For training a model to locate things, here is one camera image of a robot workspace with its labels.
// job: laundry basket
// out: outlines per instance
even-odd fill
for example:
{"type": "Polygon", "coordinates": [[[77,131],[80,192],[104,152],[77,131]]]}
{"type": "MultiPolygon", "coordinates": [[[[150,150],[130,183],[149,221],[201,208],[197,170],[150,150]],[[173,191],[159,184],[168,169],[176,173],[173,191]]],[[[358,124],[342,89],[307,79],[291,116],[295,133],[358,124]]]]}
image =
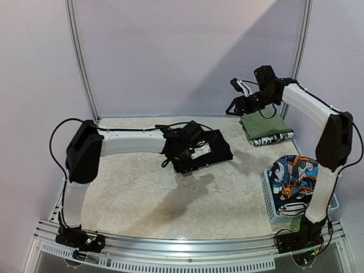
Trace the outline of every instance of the laundry basket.
{"type": "MultiPolygon", "coordinates": [[[[296,220],[300,220],[302,215],[289,217],[289,216],[281,216],[281,215],[277,214],[271,186],[269,184],[269,179],[268,179],[269,171],[270,171],[269,169],[266,169],[264,171],[264,180],[262,183],[264,199],[266,201],[267,211],[268,211],[268,216],[269,216],[269,222],[271,224],[280,224],[280,223],[293,222],[296,220]]],[[[333,210],[338,209],[338,208],[339,208],[339,202],[337,201],[336,195],[334,194],[334,196],[332,198],[332,202],[331,202],[331,207],[329,208],[329,214],[333,210]]]]}

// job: green folded cloth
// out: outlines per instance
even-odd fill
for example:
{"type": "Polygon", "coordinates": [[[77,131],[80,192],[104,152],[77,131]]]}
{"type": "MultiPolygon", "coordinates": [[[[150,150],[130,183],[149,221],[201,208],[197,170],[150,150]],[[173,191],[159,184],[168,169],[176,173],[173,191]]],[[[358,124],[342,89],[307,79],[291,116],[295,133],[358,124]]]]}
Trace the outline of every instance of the green folded cloth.
{"type": "MultiPolygon", "coordinates": [[[[274,113],[272,109],[264,109],[261,112],[265,117],[271,117],[274,113]]],[[[240,124],[243,126],[248,140],[293,131],[279,114],[270,119],[263,118],[259,112],[243,115],[240,118],[240,124]]]]}

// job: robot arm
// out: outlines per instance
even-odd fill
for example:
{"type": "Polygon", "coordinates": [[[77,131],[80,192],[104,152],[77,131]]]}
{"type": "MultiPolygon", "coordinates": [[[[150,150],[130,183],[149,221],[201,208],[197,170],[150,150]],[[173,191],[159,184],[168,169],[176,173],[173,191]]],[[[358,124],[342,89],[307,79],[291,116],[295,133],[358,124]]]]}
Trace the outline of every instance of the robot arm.
{"type": "Polygon", "coordinates": [[[132,152],[162,154],[166,157],[162,167],[172,162],[177,173],[233,158],[230,146],[219,130],[208,127],[209,130],[204,131],[204,125],[195,121],[182,123],[186,125],[176,129],[166,125],[151,129],[108,129],[96,127],[93,121],[82,122],[67,147],[68,176],[56,242],[80,251],[100,252],[104,247],[102,235],[81,230],[80,225],[86,191],[97,177],[100,157],[132,152]]]}
{"type": "MultiPolygon", "coordinates": [[[[310,95],[297,81],[277,78],[271,66],[262,66],[254,74],[260,91],[235,98],[227,109],[227,114],[242,116],[264,109],[269,104],[280,105],[283,101],[305,114],[322,131],[316,147],[318,175],[315,191],[295,238],[297,245],[306,246],[309,241],[320,236],[326,223],[327,208],[336,186],[337,175],[351,152],[352,116],[348,112],[328,107],[310,95]]],[[[294,250],[292,240],[287,243],[290,244],[285,246],[287,251],[294,250]]]]}

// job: printed fabric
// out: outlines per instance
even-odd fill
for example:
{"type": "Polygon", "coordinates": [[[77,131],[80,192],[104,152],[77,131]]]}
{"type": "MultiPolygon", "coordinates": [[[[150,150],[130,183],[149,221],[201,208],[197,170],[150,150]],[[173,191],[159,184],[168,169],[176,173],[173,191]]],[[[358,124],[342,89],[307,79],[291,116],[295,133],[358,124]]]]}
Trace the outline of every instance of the printed fabric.
{"type": "Polygon", "coordinates": [[[305,156],[285,155],[268,172],[278,215],[304,214],[317,180],[317,162],[305,156]]]}

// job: beige table surface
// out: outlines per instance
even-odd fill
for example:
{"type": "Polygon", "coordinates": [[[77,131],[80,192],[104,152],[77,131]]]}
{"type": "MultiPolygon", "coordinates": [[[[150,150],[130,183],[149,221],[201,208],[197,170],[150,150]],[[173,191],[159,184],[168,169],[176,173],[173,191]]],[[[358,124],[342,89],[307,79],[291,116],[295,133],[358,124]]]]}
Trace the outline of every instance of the beige table surface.
{"type": "Polygon", "coordinates": [[[115,118],[110,127],[153,127],[195,120],[220,129],[234,159],[189,175],[177,174],[158,154],[101,158],[86,193],[84,229],[148,238],[222,239],[267,235],[270,225],[262,191],[264,169],[282,155],[297,155],[289,141],[254,147],[238,118],[115,118]]]}

